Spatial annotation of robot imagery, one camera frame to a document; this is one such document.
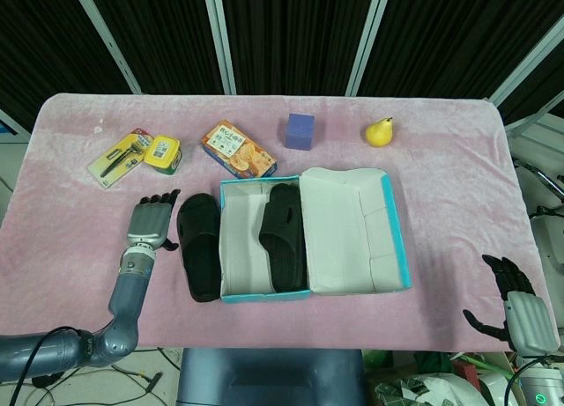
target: blue cube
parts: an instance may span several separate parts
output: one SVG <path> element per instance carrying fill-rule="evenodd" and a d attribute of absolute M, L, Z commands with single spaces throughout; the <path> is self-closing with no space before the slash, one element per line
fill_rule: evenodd
<path fill-rule="evenodd" d="M 286 126 L 286 148 L 309 151 L 314 138 L 313 115 L 290 114 Z"/>

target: table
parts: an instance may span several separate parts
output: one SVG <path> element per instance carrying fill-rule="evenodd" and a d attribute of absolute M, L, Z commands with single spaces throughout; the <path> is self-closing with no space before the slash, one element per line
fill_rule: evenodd
<path fill-rule="evenodd" d="M 283 146 L 290 112 L 315 115 L 312 151 Z M 363 128 L 385 116 L 394 117 L 394 140 L 385 148 L 368 146 Z M 197 304 L 180 253 L 160 249 L 139 319 L 140 345 L 506 350 L 462 315 L 468 308 L 483 322 L 503 322 L 483 253 L 513 259 L 550 305 L 501 118 L 486 101 L 59 94 L 41 109 L 0 229 L 0 332 L 103 327 L 135 203 L 180 188 L 169 231 L 176 240 L 183 200 L 200 191 L 217 196 L 219 181 L 231 178 L 199 146 L 223 118 L 278 159 L 277 175 L 311 166 L 387 170 L 413 287 L 295 302 Z M 180 138 L 180 168 L 166 176 L 142 165 L 102 189 L 86 167 L 137 127 Z"/>

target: slipper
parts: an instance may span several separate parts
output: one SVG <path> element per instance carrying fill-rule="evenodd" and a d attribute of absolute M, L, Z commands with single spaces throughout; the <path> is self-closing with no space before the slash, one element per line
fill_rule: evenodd
<path fill-rule="evenodd" d="M 300 190 L 296 186 L 280 183 L 272 188 L 269 202 L 264 206 L 258 239 L 270 257 L 274 290 L 297 292 L 306 289 L 306 248 Z"/>
<path fill-rule="evenodd" d="M 219 208 L 213 196 L 198 193 L 188 198 L 178 210 L 176 226 L 192 298 L 219 299 Z"/>

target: robotic hand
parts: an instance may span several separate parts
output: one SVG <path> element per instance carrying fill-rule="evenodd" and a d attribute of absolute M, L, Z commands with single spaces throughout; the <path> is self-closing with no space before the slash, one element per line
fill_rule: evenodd
<path fill-rule="evenodd" d="M 532 289 L 529 278 L 508 258 L 482 255 L 500 289 L 506 320 L 503 328 L 486 325 L 467 309 L 464 317 L 477 331 L 508 342 L 522 358 L 536 358 L 556 351 L 559 342 L 545 302 Z"/>
<path fill-rule="evenodd" d="M 144 197 L 131 215 L 128 248 L 108 309 L 114 319 L 90 333 L 63 327 L 49 333 L 0 336 L 0 381 L 60 373 L 77 366 L 106 366 L 137 346 L 137 319 L 152 273 L 155 250 L 175 250 L 167 239 L 170 215 L 180 190 Z"/>

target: product label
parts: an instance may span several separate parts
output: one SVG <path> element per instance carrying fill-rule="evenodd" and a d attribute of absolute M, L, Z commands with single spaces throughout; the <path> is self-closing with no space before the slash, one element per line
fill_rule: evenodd
<path fill-rule="evenodd" d="M 207 141 L 207 144 L 230 158 L 241 148 L 244 141 L 245 137 L 221 125 L 210 137 L 210 140 Z"/>
<path fill-rule="evenodd" d="M 159 142 L 159 144 L 157 145 L 157 148 L 154 150 L 154 152 L 152 153 L 153 157 L 155 158 L 162 158 L 165 156 L 165 153 L 167 153 L 168 148 L 169 148 L 169 144 L 168 142 L 165 142 L 164 140 L 161 140 Z"/>

